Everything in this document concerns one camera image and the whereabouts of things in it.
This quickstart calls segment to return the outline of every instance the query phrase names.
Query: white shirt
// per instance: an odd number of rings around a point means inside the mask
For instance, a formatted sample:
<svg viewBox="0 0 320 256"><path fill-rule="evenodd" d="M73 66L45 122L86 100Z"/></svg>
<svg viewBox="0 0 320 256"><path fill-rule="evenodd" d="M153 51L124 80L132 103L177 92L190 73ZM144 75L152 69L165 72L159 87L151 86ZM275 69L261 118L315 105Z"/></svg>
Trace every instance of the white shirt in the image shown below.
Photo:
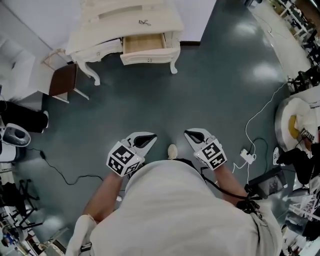
<svg viewBox="0 0 320 256"><path fill-rule="evenodd" d="M189 165L153 162L132 176L119 209L93 229L91 254L278 256L280 227L259 204L263 220L216 198Z"/></svg>

